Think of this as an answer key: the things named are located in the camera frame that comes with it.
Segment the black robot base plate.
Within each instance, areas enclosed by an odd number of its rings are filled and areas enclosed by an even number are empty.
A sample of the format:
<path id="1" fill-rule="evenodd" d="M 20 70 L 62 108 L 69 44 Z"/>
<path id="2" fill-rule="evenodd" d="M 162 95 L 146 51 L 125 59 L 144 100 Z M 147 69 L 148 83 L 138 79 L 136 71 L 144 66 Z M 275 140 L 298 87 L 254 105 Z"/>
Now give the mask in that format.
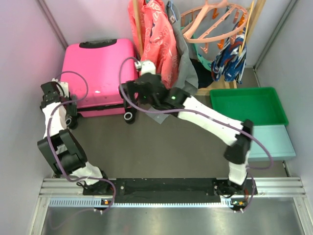
<path id="1" fill-rule="evenodd" d="M 247 179 L 235 186 L 227 179 L 216 178 L 117 178 L 115 203 L 215 203 L 223 196 L 257 194 L 256 186 Z"/>

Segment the teal round clothes hanger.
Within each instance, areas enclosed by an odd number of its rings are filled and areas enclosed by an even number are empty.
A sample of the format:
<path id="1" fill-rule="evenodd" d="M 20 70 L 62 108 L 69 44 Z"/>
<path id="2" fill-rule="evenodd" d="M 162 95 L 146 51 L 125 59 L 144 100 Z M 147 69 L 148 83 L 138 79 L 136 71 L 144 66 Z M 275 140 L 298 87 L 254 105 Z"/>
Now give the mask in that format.
<path id="1" fill-rule="evenodd" d="M 205 44 L 188 43 L 184 37 L 183 39 L 185 40 L 189 50 L 189 58 L 200 62 L 205 69 L 211 72 L 212 60 L 208 59 L 207 53 L 205 53 L 202 49 L 202 47 L 205 48 Z"/>

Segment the wooden clothes rack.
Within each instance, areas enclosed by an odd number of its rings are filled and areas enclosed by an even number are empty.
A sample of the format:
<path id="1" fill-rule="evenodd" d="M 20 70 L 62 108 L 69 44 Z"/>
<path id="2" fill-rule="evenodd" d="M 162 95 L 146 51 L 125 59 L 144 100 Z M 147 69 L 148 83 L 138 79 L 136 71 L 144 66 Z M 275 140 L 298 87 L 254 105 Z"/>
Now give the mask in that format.
<path id="1" fill-rule="evenodd" d="M 134 26 L 132 27 L 133 36 L 136 38 L 135 45 L 136 48 L 139 51 L 139 55 L 142 56 L 143 54 L 143 43 L 141 40 L 141 29 L 140 29 L 140 14 L 139 14 L 139 6 L 138 6 L 138 0 L 132 0 L 129 3 L 129 8 L 133 10 L 133 16 L 134 16 Z M 229 3 L 226 0 L 222 0 L 218 3 L 209 3 L 208 1 L 205 2 L 205 5 L 199 6 L 196 8 L 193 8 L 191 10 L 188 10 L 180 15 L 181 17 L 181 24 L 185 23 L 185 18 L 187 15 L 191 15 L 191 21 L 188 25 L 186 25 L 183 30 L 182 34 L 183 37 L 186 39 L 188 43 L 193 44 L 200 44 L 204 43 L 205 48 L 202 48 L 205 53 L 208 52 L 208 44 L 210 42 L 215 42 L 220 40 L 221 42 L 224 42 L 224 39 L 229 37 L 230 42 L 234 43 L 235 41 L 235 33 L 240 33 L 243 31 L 243 28 L 246 26 L 246 35 L 244 38 L 243 43 L 247 43 L 250 40 L 251 34 L 253 33 L 253 30 L 255 28 L 255 25 L 258 21 L 258 18 L 263 10 L 263 7 L 265 5 L 264 0 L 259 0 L 256 3 L 252 2 L 250 7 L 243 8 L 240 5 Z M 216 9 L 221 7 L 228 7 L 231 8 L 226 11 L 226 13 L 218 20 L 216 23 L 214 23 L 208 30 L 206 30 L 200 37 L 196 39 L 191 38 L 191 34 L 198 29 L 200 23 L 205 19 L 206 15 L 209 11 L 213 10 L 214 13 L 212 15 L 212 18 L 214 19 L 218 14 L 216 12 Z M 243 12 L 243 15 L 241 19 L 239 20 L 239 26 L 235 28 L 233 31 L 222 34 L 220 36 L 216 37 L 210 37 L 208 38 L 209 33 L 215 29 L 222 21 L 226 20 L 226 17 L 234 10 L 238 9 Z"/>

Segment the light blue plastic tray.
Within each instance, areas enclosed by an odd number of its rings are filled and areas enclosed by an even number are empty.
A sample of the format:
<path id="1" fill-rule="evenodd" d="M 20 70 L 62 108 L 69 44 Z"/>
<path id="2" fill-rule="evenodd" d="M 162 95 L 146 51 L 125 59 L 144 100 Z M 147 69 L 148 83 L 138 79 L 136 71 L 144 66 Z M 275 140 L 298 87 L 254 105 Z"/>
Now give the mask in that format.
<path id="1" fill-rule="evenodd" d="M 269 151 L 274 161 L 284 161 L 296 156 L 292 142 L 284 125 L 254 126 L 253 136 Z M 252 142 L 249 162 L 268 161 L 264 150 Z"/>

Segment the grey hanging garment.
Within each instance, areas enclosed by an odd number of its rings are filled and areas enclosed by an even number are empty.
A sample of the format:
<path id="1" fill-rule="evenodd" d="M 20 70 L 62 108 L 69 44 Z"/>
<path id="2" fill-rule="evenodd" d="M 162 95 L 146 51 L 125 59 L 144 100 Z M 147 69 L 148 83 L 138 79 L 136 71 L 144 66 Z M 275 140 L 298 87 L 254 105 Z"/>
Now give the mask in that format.
<path id="1" fill-rule="evenodd" d="M 178 52 L 178 79 L 174 87 L 195 95 L 198 91 L 199 81 L 196 70 L 189 57 L 189 48 L 181 32 L 180 12 L 172 0 L 166 4 L 166 14 L 172 26 Z"/>

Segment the blue white patterned garment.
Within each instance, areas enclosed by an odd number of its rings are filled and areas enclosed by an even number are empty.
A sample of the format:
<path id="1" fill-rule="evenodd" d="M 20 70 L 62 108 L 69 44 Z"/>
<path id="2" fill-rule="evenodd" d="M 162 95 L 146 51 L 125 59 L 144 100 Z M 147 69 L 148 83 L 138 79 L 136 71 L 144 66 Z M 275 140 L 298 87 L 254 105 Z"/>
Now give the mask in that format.
<path id="1" fill-rule="evenodd" d="M 236 81 L 242 84 L 242 77 L 246 66 L 246 43 L 242 46 L 246 35 L 246 26 L 242 33 L 236 35 L 233 44 L 227 38 L 222 50 L 211 64 L 211 76 L 214 81 L 224 76 L 225 82 Z"/>

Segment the dark navy folded garment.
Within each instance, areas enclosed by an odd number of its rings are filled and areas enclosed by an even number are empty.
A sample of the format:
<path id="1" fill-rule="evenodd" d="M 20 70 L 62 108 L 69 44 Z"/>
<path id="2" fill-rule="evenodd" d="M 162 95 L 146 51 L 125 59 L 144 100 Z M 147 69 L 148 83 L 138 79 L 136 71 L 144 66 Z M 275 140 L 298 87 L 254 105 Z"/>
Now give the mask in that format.
<path id="1" fill-rule="evenodd" d="M 211 72 L 198 60 L 191 59 L 191 62 L 198 76 L 198 88 L 201 89 L 210 86 L 213 83 Z"/>

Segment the pink hard-shell suitcase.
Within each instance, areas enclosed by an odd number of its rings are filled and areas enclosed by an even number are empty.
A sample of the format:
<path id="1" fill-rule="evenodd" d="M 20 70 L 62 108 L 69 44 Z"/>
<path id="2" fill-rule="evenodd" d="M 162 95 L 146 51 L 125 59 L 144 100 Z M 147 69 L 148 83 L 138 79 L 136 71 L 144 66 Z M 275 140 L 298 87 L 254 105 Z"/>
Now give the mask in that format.
<path id="1" fill-rule="evenodd" d="M 135 50 L 129 39 L 108 39 L 69 45 L 60 80 L 79 99 L 77 114 L 84 118 L 122 115 L 127 124 L 135 121 L 136 109 L 120 95 L 119 84 L 135 80 Z"/>

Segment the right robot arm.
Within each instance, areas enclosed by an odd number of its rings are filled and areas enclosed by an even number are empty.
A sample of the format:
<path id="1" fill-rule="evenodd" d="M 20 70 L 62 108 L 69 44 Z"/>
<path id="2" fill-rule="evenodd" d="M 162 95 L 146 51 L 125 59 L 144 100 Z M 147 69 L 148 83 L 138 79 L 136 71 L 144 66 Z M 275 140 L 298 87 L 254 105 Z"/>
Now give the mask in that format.
<path id="1" fill-rule="evenodd" d="M 203 105 L 181 88 L 167 89 L 160 75 L 146 73 L 137 80 L 119 84 L 121 96 L 134 108 L 135 101 L 150 104 L 156 114 L 171 114 L 193 123 L 220 138 L 226 145 L 224 158 L 228 161 L 228 188 L 241 193 L 246 188 L 247 161 L 250 154 L 253 123 L 226 117 Z"/>

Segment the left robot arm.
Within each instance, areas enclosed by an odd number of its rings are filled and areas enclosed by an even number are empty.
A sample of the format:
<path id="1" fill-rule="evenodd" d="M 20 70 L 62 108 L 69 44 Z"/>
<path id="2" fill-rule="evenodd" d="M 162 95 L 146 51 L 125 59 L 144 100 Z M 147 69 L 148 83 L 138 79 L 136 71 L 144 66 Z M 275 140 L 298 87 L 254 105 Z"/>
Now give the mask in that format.
<path id="1" fill-rule="evenodd" d="M 87 155 L 77 139 L 71 133 L 78 125 L 76 103 L 60 106 L 54 114 L 54 108 L 71 100 L 68 84 L 53 79 L 41 85 L 44 93 L 40 109 L 45 116 L 45 134 L 37 142 L 37 147 L 56 175 L 62 175 L 59 165 L 51 151 L 47 140 L 50 134 L 53 149 L 67 176 L 81 178 L 76 184 L 83 188 L 84 195 L 104 195 L 110 191 L 111 183 L 100 168 L 93 166 L 87 160 Z"/>

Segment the pink round clothes hanger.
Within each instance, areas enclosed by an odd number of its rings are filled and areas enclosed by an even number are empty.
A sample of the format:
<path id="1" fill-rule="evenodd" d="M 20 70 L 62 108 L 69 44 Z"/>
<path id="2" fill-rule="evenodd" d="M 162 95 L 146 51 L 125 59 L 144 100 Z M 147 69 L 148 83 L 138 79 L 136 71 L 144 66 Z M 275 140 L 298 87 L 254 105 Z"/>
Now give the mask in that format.
<path id="1" fill-rule="evenodd" d="M 255 2 L 249 7 L 221 0 L 195 7 L 181 13 L 182 35 L 189 44 L 202 44 L 201 50 L 208 53 L 209 44 L 217 42 L 219 49 L 226 39 L 234 43 L 236 36 L 248 28 Z"/>

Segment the aluminium rail frame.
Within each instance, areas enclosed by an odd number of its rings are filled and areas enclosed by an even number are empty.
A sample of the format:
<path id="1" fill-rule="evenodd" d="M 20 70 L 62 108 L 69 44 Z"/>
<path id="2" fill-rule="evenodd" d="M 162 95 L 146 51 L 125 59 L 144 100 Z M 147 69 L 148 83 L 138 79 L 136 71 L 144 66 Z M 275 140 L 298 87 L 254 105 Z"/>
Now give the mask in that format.
<path id="1" fill-rule="evenodd" d="M 299 178 L 113 179 L 92 195 L 62 178 L 43 180 L 32 235 L 310 235 L 313 211 Z"/>

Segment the coral patterned jacket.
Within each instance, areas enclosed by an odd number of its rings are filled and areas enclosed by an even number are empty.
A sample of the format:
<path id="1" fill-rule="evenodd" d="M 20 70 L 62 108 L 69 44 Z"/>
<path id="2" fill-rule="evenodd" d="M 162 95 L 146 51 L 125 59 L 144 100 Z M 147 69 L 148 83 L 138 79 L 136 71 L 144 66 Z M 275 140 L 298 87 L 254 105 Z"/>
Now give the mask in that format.
<path id="1" fill-rule="evenodd" d="M 141 40 L 143 54 L 141 60 L 150 60 L 161 75 L 162 83 L 171 88 L 178 80 L 179 55 L 173 28 L 165 13 L 161 0 L 145 2 L 139 0 Z"/>

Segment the green plastic tray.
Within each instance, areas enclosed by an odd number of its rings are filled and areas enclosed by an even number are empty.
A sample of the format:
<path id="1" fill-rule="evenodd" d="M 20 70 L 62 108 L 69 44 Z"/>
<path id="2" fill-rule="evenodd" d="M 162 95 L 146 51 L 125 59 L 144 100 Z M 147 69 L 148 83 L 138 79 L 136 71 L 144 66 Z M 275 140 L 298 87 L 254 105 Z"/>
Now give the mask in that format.
<path id="1" fill-rule="evenodd" d="M 257 126 L 289 124 L 273 87 L 212 90 L 210 99 L 215 111 L 232 119 L 249 119 Z"/>

